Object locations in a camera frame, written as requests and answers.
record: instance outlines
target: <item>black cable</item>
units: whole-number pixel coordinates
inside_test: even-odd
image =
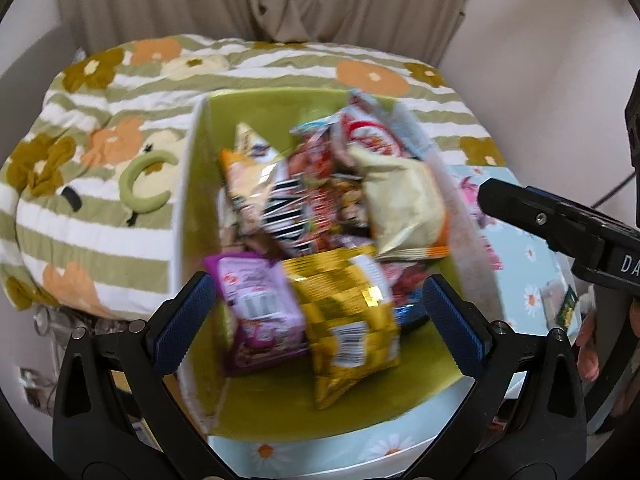
[[[611,191],[609,191],[605,196],[603,196],[600,200],[598,200],[597,202],[595,202],[592,206],[591,209],[597,209],[599,208],[602,204],[604,204],[605,202],[611,200],[613,197],[615,197],[620,190],[625,187],[629,182],[631,182],[634,177],[636,176],[636,170],[633,170],[631,172],[631,174],[626,177],[625,180],[623,180],[622,182],[620,182],[620,184],[618,184],[615,188],[613,188]]]

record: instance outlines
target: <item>striped quilt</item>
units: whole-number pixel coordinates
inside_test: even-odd
[[[416,60],[192,35],[126,43],[56,76],[2,166],[0,280],[10,301],[151,316],[170,293],[172,213],[196,104],[221,88],[276,86],[399,98],[449,164],[504,165],[440,73]]]

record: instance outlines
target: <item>cream-colored snack bag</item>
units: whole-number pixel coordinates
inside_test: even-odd
[[[364,177],[377,258],[447,256],[447,212],[430,168],[420,160],[376,155],[357,144],[348,153]]]

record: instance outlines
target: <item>gold checkered snack bag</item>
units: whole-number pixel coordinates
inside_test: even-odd
[[[367,245],[283,262],[306,317],[320,409],[400,362],[391,291],[374,254]]]

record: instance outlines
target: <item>daisy's orange center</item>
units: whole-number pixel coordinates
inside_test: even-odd
[[[262,444],[258,448],[258,455],[260,458],[270,458],[273,455],[273,447],[269,446],[269,444]]]

